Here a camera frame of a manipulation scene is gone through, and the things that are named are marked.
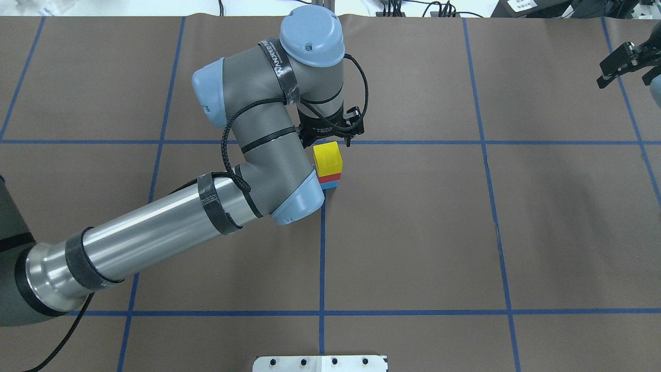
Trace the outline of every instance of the white metal plate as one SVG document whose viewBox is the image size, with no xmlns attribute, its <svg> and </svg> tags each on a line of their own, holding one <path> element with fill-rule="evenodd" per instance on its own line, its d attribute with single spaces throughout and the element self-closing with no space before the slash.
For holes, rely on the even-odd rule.
<svg viewBox="0 0 661 372">
<path fill-rule="evenodd" d="M 253 372 L 388 372 L 388 357 L 380 355 L 324 355 L 259 357 Z"/>
</svg>

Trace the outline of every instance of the blue tape line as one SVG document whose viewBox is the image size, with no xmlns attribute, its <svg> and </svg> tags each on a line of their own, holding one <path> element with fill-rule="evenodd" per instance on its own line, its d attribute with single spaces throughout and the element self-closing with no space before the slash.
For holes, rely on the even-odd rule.
<svg viewBox="0 0 661 372">
<path fill-rule="evenodd" d="M 161 154 L 163 152 L 163 140 L 165 139 L 165 131 L 167 129 L 167 119 L 170 111 L 170 103 L 172 101 L 172 91 L 175 88 L 176 67 L 179 61 L 179 53 L 181 51 L 181 40 L 184 37 L 184 27 L 186 25 L 186 17 L 181 17 L 179 24 L 179 38 L 176 42 L 175 61 L 172 66 L 172 74 L 170 77 L 170 87 L 168 88 L 167 100 L 165 101 L 165 112 L 163 113 L 163 125 L 161 126 L 161 139 L 159 141 L 159 148 L 156 152 L 156 161 L 154 162 L 154 172 L 151 177 L 151 186 L 149 189 L 148 203 L 154 200 L 154 190 L 156 188 L 156 180 L 159 175 L 159 166 L 161 165 Z M 126 346 L 128 344 L 128 336 L 131 331 L 131 320 L 134 313 L 134 305 L 136 303 L 137 282 L 140 278 L 140 273 L 136 273 L 133 278 L 133 287 L 131 288 L 131 297 L 128 305 L 128 314 L 126 315 L 126 324 L 124 326 L 124 337 L 122 338 L 122 349 L 120 350 L 120 358 L 117 363 L 117 372 L 122 372 L 124 369 L 124 357 L 126 355 Z"/>
<path fill-rule="evenodd" d="M 32 56 L 34 55 L 34 50 L 37 48 L 37 43 L 39 42 L 39 36 L 41 36 L 41 31 L 44 29 L 44 23 L 46 22 L 46 18 L 42 17 L 41 22 L 39 22 L 39 28 L 37 28 L 37 33 L 34 35 L 34 41 L 32 42 L 32 47 L 30 48 L 30 52 L 28 53 L 27 59 L 25 59 L 25 65 L 23 66 L 23 70 L 20 73 L 20 78 L 19 82 L 16 84 L 16 89 L 14 90 L 14 95 L 11 97 L 11 102 L 9 103 L 9 108 L 7 109 L 7 114 L 5 115 L 5 121 L 2 125 L 2 129 L 0 129 L 0 140 L 3 139 L 5 136 L 5 132 L 7 131 L 7 127 L 9 125 L 9 119 L 11 118 L 11 113 L 14 110 L 14 105 L 16 104 L 16 99 L 19 97 L 19 92 L 20 92 L 20 87 L 23 85 L 23 79 L 25 79 L 25 74 L 28 72 L 28 67 L 30 66 L 30 61 L 32 60 Z"/>
<path fill-rule="evenodd" d="M 137 310 L 133 311 L 133 316 L 318 316 L 316 310 L 237 310 L 237 311 L 167 311 L 167 310 Z"/>
<path fill-rule="evenodd" d="M 0 144 L 165 144 L 165 145 L 220 145 L 220 140 L 0 140 Z M 661 141 L 642 141 L 645 145 L 661 145 Z M 236 145 L 236 140 L 228 140 Z M 374 140 L 352 141 L 356 145 L 481 145 L 472 140 Z M 487 145 L 588 145 L 588 146 L 632 146 L 638 141 L 558 141 L 558 140 L 485 140 Z"/>
<path fill-rule="evenodd" d="M 66 316 L 77 316 L 78 311 L 71 311 Z M 85 316 L 121 316 L 128 315 L 123 310 L 88 310 Z M 134 310 L 135 316 L 195 316 L 195 317 L 232 317 L 232 316 L 319 316 L 317 310 Z M 513 309 L 514 315 L 564 315 L 564 314 L 661 314 L 661 308 L 521 308 Z M 484 310 L 324 310 L 324 316 L 478 316 L 507 315 L 504 309 Z"/>
<path fill-rule="evenodd" d="M 471 41 L 468 33 L 466 19 L 463 22 L 463 33 L 466 41 L 466 53 L 468 55 L 468 66 L 471 72 L 471 85 L 473 86 L 473 100 L 475 102 L 475 114 L 477 116 L 477 126 L 480 132 L 480 141 L 482 146 L 482 158 L 485 163 L 486 185 L 489 191 L 489 201 L 491 203 L 491 215 L 496 227 L 496 238 L 498 240 L 498 255 L 500 256 L 500 274 L 502 277 L 502 286 L 505 292 L 505 305 L 507 307 L 507 318 L 510 325 L 510 337 L 512 339 L 512 353 L 514 356 L 514 367 L 517 372 L 521 371 L 519 361 L 519 347 L 516 341 L 516 329 L 514 327 L 514 315 L 512 314 L 512 300 L 510 298 L 510 287 L 507 280 L 507 269 L 505 268 L 505 255 L 502 251 L 502 239 L 500 238 L 500 225 L 498 223 L 498 211 L 496 210 L 496 199 L 494 198 L 493 184 L 491 182 L 491 170 L 489 169 L 488 154 L 486 152 L 485 130 L 482 124 L 482 113 L 480 111 L 480 101 L 477 95 L 477 83 L 475 82 L 475 70 L 473 69 L 473 56 L 471 53 Z"/>
<path fill-rule="evenodd" d="M 613 46 L 611 45 L 611 37 L 608 34 L 608 27 L 606 26 L 606 19 L 604 17 L 602 17 L 602 28 L 603 28 L 603 35 L 606 37 L 608 52 L 613 53 Z M 645 168 L 647 168 L 647 173 L 650 176 L 650 182 L 652 183 L 652 188 L 654 189 L 654 194 L 656 195 L 656 202 L 659 204 L 659 207 L 661 207 L 661 192 L 659 192 L 659 186 L 656 182 L 654 172 L 652 171 L 650 160 L 647 157 L 647 151 L 645 151 L 645 145 L 642 142 L 642 136 L 638 128 L 638 124 L 636 123 L 636 117 L 633 114 L 633 109 L 631 109 L 631 103 L 629 102 L 629 96 L 627 95 L 627 90 L 624 88 L 624 84 L 622 84 L 622 79 L 619 76 L 617 77 L 617 83 L 620 86 L 620 90 L 622 91 L 622 97 L 624 97 L 624 102 L 627 105 L 627 111 L 629 112 L 631 125 L 633 125 L 633 131 L 636 133 L 636 138 L 638 139 L 638 145 L 641 148 L 642 159 L 645 162 Z"/>
<path fill-rule="evenodd" d="M 661 308 L 548 308 L 513 310 L 515 315 L 661 314 Z"/>
<path fill-rule="evenodd" d="M 325 315 L 326 315 L 326 191 L 321 205 L 321 237 L 319 254 L 319 355 L 326 353 Z"/>
<path fill-rule="evenodd" d="M 327 310 L 327 316 L 507 315 L 507 310 Z"/>
<path fill-rule="evenodd" d="M 519 140 L 485 140 L 488 145 L 637 145 L 636 141 L 519 141 Z"/>
<path fill-rule="evenodd" d="M 66 316 L 78 316 L 80 312 L 70 311 Z M 85 311 L 85 316 L 127 316 L 128 311 L 126 310 L 87 310 Z"/>
<path fill-rule="evenodd" d="M 351 140 L 356 145 L 479 145 L 476 140 Z"/>
<path fill-rule="evenodd" d="M 124 335 L 122 336 L 122 347 L 120 349 L 120 358 L 117 362 L 117 372 L 124 369 L 124 358 L 126 357 L 126 347 L 128 346 L 128 335 L 131 332 L 131 321 L 133 320 L 133 307 L 136 303 L 137 280 L 140 273 L 133 276 L 133 286 L 131 287 L 131 297 L 128 302 L 128 311 L 126 312 L 126 323 L 124 323 Z"/>
<path fill-rule="evenodd" d="M 65 144 L 65 145 L 134 145 L 134 144 L 174 144 L 174 145 L 194 145 L 194 144 L 209 144 L 220 145 L 220 140 L 0 140 L 0 144 Z M 228 144 L 236 145 L 236 140 L 228 140 Z"/>
</svg>

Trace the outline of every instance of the black tape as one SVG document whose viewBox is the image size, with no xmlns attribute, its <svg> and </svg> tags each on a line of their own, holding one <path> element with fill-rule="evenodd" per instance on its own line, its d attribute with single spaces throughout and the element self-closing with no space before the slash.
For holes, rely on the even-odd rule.
<svg viewBox="0 0 661 372">
<path fill-rule="evenodd" d="M 305 99 L 305 102 L 308 102 L 310 105 L 323 105 L 324 103 L 331 102 L 331 101 L 334 100 L 337 96 L 339 96 L 340 93 L 342 93 L 342 88 L 343 88 L 343 87 L 344 87 L 344 84 L 340 87 L 340 90 L 338 90 L 337 93 L 335 93 L 334 95 L 332 95 L 331 98 L 324 99 L 323 101 L 308 101 L 307 99 Z"/>
<path fill-rule="evenodd" d="M 239 177 L 243 178 L 243 176 L 241 175 L 241 166 L 237 165 L 237 167 L 234 169 L 234 172 Z M 257 218 L 262 218 L 263 216 L 261 213 L 259 213 L 259 209 L 257 209 L 257 206 L 254 204 L 253 197 L 250 196 L 250 193 L 247 191 L 243 191 L 243 197 L 246 198 L 246 202 L 248 202 L 248 206 L 250 207 L 254 216 Z"/>
<path fill-rule="evenodd" d="M 22 234 L 10 236 L 0 240 L 0 253 L 8 251 L 12 248 L 20 247 L 27 243 L 34 243 L 34 237 L 30 232 L 24 232 Z"/>
<path fill-rule="evenodd" d="M 30 288 L 30 283 L 28 282 L 28 274 L 25 271 L 25 264 L 28 259 L 28 253 L 30 253 L 31 249 L 32 247 L 21 252 L 19 258 L 16 260 L 16 265 L 14 266 L 14 280 L 16 281 L 16 287 L 19 289 L 21 297 L 31 308 L 40 314 L 52 317 L 66 314 L 66 312 L 53 310 L 46 306 L 46 304 L 41 302 L 34 292 L 32 292 L 32 288 Z"/>
<path fill-rule="evenodd" d="M 242 153 L 247 153 L 248 151 L 252 150 L 255 147 L 261 146 L 267 142 L 273 141 L 276 138 L 280 138 L 282 136 L 286 136 L 289 133 L 296 133 L 296 128 L 293 126 L 290 126 L 289 128 L 281 129 L 276 132 L 273 132 L 267 136 L 263 136 L 262 138 L 259 138 L 258 140 L 254 140 L 251 143 L 247 144 L 246 146 L 243 146 L 241 148 Z"/>
<path fill-rule="evenodd" d="M 223 235 L 230 235 L 243 227 L 237 225 L 229 213 L 225 212 L 218 198 L 218 193 L 215 190 L 214 179 L 211 173 L 198 177 L 198 192 L 200 194 L 202 208 L 204 208 L 209 221 L 211 221 L 211 224 L 213 224 L 218 232 Z"/>
<path fill-rule="evenodd" d="M 90 229 L 91 227 L 84 229 L 83 232 L 70 237 L 66 242 L 64 258 L 67 261 L 71 275 L 78 284 L 90 291 L 112 287 L 123 282 L 124 280 L 114 281 L 101 275 L 92 264 L 87 253 L 85 253 L 83 235 Z"/>
<path fill-rule="evenodd" d="M 287 52 L 280 44 L 280 40 L 269 36 L 259 42 L 259 46 L 266 54 L 266 59 L 271 63 L 273 71 L 276 73 L 278 83 L 287 99 L 287 105 L 293 105 L 301 100 L 301 93 L 298 90 L 298 82 L 293 72 L 292 64 L 287 57 Z"/>
</svg>

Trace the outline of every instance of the silver metal tube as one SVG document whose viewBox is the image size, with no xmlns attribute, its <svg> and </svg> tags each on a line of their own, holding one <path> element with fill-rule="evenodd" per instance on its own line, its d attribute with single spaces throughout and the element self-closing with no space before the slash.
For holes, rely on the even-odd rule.
<svg viewBox="0 0 661 372">
<path fill-rule="evenodd" d="M 230 179 L 218 178 L 215 186 L 237 224 L 256 218 Z M 101 275 L 121 280 L 218 235 L 192 185 L 89 230 L 83 247 Z"/>
<path fill-rule="evenodd" d="M 57 311 L 70 311 L 85 301 L 90 291 L 73 278 L 64 258 L 65 242 L 39 243 L 26 260 L 26 274 L 32 292 L 46 306 Z"/>
</svg>

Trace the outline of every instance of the black cable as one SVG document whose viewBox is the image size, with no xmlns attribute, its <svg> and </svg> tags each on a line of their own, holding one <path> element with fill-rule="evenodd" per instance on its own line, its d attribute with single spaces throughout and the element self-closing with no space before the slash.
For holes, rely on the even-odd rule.
<svg viewBox="0 0 661 372">
<path fill-rule="evenodd" d="M 25 372 L 37 372 L 41 371 L 42 368 L 44 368 L 47 364 L 50 363 L 51 360 L 59 353 L 60 350 L 64 347 L 64 344 L 69 341 L 69 338 L 73 334 L 73 331 L 76 330 L 76 327 L 78 327 L 78 323 L 80 323 L 81 319 L 83 318 L 83 315 L 85 315 L 85 311 L 87 310 L 87 307 L 89 306 L 89 303 L 92 301 L 92 296 L 94 296 L 94 292 L 90 293 L 87 296 L 87 300 L 85 300 L 85 303 L 83 304 L 83 307 L 81 308 L 80 312 L 78 313 L 78 316 L 76 316 L 76 320 L 73 321 L 73 324 L 69 328 L 69 331 L 67 332 L 66 335 L 64 335 L 64 338 L 62 341 L 59 342 L 58 346 L 53 350 L 53 352 L 46 358 L 44 359 L 43 362 L 41 362 L 38 366 L 32 369 L 28 369 Z"/>
<path fill-rule="evenodd" d="M 310 103 L 310 101 L 308 101 L 306 99 L 301 99 L 301 103 L 305 107 L 307 107 L 310 111 L 312 111 L 313 114 L 317 115 L 317 117 L 319 117 L 324 124 L 326 124 L 329 127 L 337 130 L 338 132 L 349 131 L 349 130 L 352 130 L 355 127 L 359 126 L 360 123 L 363 122 L 363 118 L 365 117 L 365 114 L 368 111 L 368 101 L 369 101 L 368 78 L 367 78 L 367 76 L 365 76 L 365 71 L 363 71 L 363 69 L 362 69 L 362 67 L 360 67 L 360 64 L 358 63 L 358 61 L 356 61 L 356 59 L 351 54 L 345 54 L 344 57 L 347 60 L 350 60 L 351 62 L 353 62 L 354 65 L 356 65 L 356 67 L 358 68 L 358 71 L 360 72 L 360 76 L 363 78 L 363 84 L 365 84 L 365 106 L 363 107 L 363 112 L 360 113 L 360 117 L 358 118 L 358 120 L 356 120 L 356 122 L 354 124 L 351 124 L 350 126 L 335 125 L 334 123 L 331 123 L 327 118 L 325 118 L 314 107 L 312 107 L 312 104 Z"/>
<path fill-rule="evenodd" d="M 454 16 L 455 14 L 472 14 L 472 15 L 476 15 L 476 16 L 478 16 L 478 17 L 480 17 L 480 18 L 484 18 L 484 17 L 482 17 L 481 15 L 479 15 L 479 14 L 477 14 L 477 13 L 473 13 L 473 12 L 453 12 L 453 13 L 448 14 L 446 17 L 452 17 L 452 16 Z"/>
<path fill-rule="evenodd" d="M 251 191 L 250 185 L 241 177 L 239 177 L 234 171 L 232 170 L 232 165 L 229 163 L 229 155 L 227 155 L 227 138 L 229 137 L 229 131 L 232 129 L 232 124 L 234 124 L 234 120 L 237 120 L 237 118 L 245 113 L 246 111 L 250 110 L 253 107 L 257 107 L 259 105 L 265 105 L 267 103 L 276 103 L 276 102 L 281 102 L 281 103 L 287 103 L 287 99 L 285 97 L 273 97 L 273 98 L 267 98 L 267 99 L 261 99 L 259 101 L 255 101 L 249 105 L 245 105 L 244 107 L 241 107 L 234 115 L 229 117 L 227 119 L 227 124 L 225 125 L 225 130 L 223 131 L 223 138 L 220 141 L 220 151 L 221 155 L 223 157 L 223 164 L 225 164 L 225 171 L 227 171 L 229 178 L 232 178 L 232 181 L 234 181 L 234 184 L 240 188 L 240 190 L 245 191 L 246 193 L 249 193 Z"/>
<path fill-rule="evenodd" d="M 418 0 L 402 0 L 402 1 L 406 1 L 407 3 L 431 4 L 431 3 L 427 3 L 426 1 L 418 1 Z"/>
<path fill-rule="evenodd" d="M 439 3 L 438 1 L 433 1 L 431 3 L 427 3 L 427 8 L 424 9 L 424 12 L 422 12 L 422 16 L 424 17 L 427 14 L 427 11 L 429 10 L 429 7 L 432 5 L 438 5 L 438 12 L 441 12 L 441 8 L 443 7 L 443 4 Z"/>
<path fill-rule="evenodd" d="M 310 101 L 301 99 L 301 103 L 305 105 L 310 111 L 312 111 L 315 115 L 317 115 L 322 122 L 324 122 L 326 125 L 334 128 L 335 130 L 339 132 L 344 132 L 344 131 L 349 131 L 360 125 L 360 123 L 363 122 L 363 118 L 365 117 L 365 114 L 368 111 L 368 101 L 369 101 L 369 87 L 368 87 L 368 79 L 367 76 L 365 75 L 365 71 L 363 71 L 362 67 L 356 61 L 356 59 L 351 56 L 350 54 L 345 54 L 344 58 L 347 60 L 350 60 L 351 62 L 356 65 L 358 68 L 358 71 L 360 72 L 361 77 L 363 78 L 363 83 L 365 84 L 365 106 L 363 107 L 362 113 L 360 113 L 360 117 L 358 120 L 350 125 L 350 126 L 338 126 L 332 122 L 330 122 L 327 118 L 325 118 L 319 111 L 317 111 Z M 241 114 L 245 113 L 246 111 L 250 110 L 253 107 L 257 107 L 259 105 L 265 105 L 267 103 L 287 103 L 287 99 L 285 97 L 273 97 L 273 98 L 267 98 L 267 99 L 261 99 L 259 101 L 255 101 L 249 105 L 245 105 L 244 107 L 241 107 L 236 113 L 232 114 L 229 119 L 227 119 L 227 124 L 225 125 L 225 130 L 223 131 L 223 138 L 220 141 L 220 147 L 221 147 L 221 155 L 223 158 L 223 165 L 225 166 L 224 172 L 212 172 L 211 177 L 212 178 L 217 178 L 217 177 L 226 177 L 232 179 L 234 184 L 242 191 L 245 191 L 249 193 L 251 191 L 250 185 L 242 178 L 239 177 L 234 171 L 232 170 L 232 165 L 229 163 L 229 155 L 227 154 L 227 138 L 229 137 L 229 131 L 232 129 L 232 124 L 234 124 L 234 121 L 237 120 Z M 191 185 L 195 185 L 198 182 L 197 179 L 193 179 L 184 185 L 181 185 L 178 187 L 176 190 L 174 190 L 172 193 L 176 193 L 177 191 L 183 190 Z"/>
</svg>

